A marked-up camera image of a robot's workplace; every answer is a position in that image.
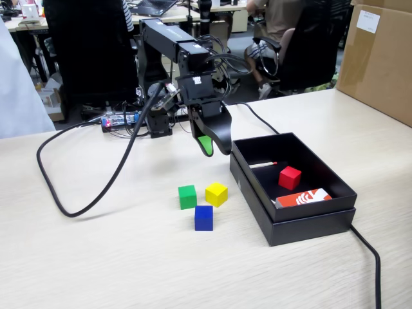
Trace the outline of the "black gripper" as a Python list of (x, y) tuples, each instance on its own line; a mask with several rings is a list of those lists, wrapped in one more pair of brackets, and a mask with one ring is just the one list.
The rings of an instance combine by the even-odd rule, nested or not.
[(231, 154), (232, 117), (215, 93), (211, 75), (182, 75), (177, 82), (187, 107), (192, 137), (202, 153), (211, 157), (214, 142), (222, 154)]

